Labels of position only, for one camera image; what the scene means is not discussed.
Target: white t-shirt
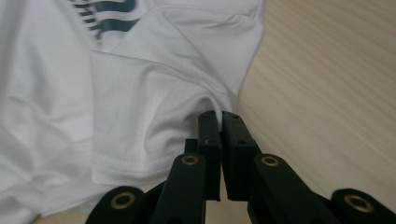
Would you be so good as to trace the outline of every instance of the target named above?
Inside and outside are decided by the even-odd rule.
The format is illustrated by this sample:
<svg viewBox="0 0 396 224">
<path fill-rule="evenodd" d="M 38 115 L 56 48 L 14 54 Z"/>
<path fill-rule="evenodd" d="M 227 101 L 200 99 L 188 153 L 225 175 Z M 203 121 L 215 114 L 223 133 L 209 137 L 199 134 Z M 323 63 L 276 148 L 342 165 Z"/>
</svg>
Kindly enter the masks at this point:
<svg viewBox="0 0 396 224">
<path fill-rule="evenodd" d="M 0 3 L 0 223 L 166 178 L 196 117 L 234 111 L 262 1 Z"/>
</svg>

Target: wooden table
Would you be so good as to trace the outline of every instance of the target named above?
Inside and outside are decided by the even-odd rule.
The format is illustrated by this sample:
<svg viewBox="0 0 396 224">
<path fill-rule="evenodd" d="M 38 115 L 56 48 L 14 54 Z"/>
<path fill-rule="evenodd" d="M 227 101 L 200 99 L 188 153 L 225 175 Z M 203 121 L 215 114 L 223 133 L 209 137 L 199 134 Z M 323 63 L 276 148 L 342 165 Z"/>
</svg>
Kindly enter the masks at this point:
<svg viewBox="0 0 396 224">
<path fill-rule="evenodd" d="M 396 1 L 267 0 L 263 23 L 238 109 L 261 149 L 325 197 L 359 189 L 396 212 Z M 222 195 L 206 223 L 249 223 Z"/>
</svg>

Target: light wooden surface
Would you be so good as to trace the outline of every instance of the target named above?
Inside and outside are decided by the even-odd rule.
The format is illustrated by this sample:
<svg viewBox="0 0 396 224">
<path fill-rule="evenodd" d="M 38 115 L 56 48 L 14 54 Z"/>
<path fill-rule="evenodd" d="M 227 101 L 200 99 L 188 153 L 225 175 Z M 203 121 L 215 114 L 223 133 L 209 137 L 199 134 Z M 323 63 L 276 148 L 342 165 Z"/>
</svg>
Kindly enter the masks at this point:
<svg viewBox="0 0 396 224">
<path fill-rule="evenodd" d="M 396 1 L 267 0 L 264 26 L 238 111 L 262 150 L 325 197 L 360 189 L 396 212 Z M 206 223 L 249 223 L 222 193 Z"/>
</svg>

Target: fabric fold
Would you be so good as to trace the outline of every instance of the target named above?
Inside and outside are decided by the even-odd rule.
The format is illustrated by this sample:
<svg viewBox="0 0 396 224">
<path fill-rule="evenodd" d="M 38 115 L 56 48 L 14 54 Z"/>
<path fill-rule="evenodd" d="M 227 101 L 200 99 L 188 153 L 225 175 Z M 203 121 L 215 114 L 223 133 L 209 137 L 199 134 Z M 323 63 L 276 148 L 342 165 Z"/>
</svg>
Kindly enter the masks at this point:
<svg viewBox="0 0 396 224">
<path fill-rule="evenodd" d="M 235 110 L 261 36 L 247 16 L 158 7 L 109 53 L 93 52 L 93 181 L 164 180 L 200 113 Z"/>
</svg>

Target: brass grommet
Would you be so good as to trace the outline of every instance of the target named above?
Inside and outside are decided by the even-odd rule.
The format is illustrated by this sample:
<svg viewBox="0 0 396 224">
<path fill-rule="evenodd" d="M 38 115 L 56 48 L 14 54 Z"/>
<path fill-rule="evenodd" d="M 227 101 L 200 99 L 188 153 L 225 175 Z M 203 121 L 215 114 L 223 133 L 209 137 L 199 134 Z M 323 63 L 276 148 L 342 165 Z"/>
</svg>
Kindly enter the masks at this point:
<svg viewBox="0 0 396 224">
<path fill-rule="evenodd" d="M 128 197 L 129 201 L 126 203 L 120 203 L 119 199 L 122 197 Z M 116 196 L 114 196 L 114 198 L 111 200 L 111 206 L 114 209 L 124 209 L 124 208 L 131 206 L 131 204 L 134 203 L 134 199 L 135 199 L 135 196 L 131 192 L 119 193 Z"/>
<path fill-rule="evenodd" d="M 279 165 L 279 161 L 271 156 L 265 156 L 262 157 L 262 163 L 264 163 L 265 165 L 269 165 L 269 166 L 278 166 Z"/>
<path fill-rule="evenodd" d="M 181 161 L 186 165 L 195 165 L 198 163 L 198 158 L 196 156 L 185 156 Z"/>
<path fill-rule="evenodd" d="M 354 209 L 363 212 L 363 213 L 371 213 L 374 211 L 374 207 L 367 200 L 363 199 L 361 196 L 348 194 L 344 197 L 346 203 L 353 207 Z M 359 201 L 362 204 L 356 204 L 354 201 Z"/>
</svg>

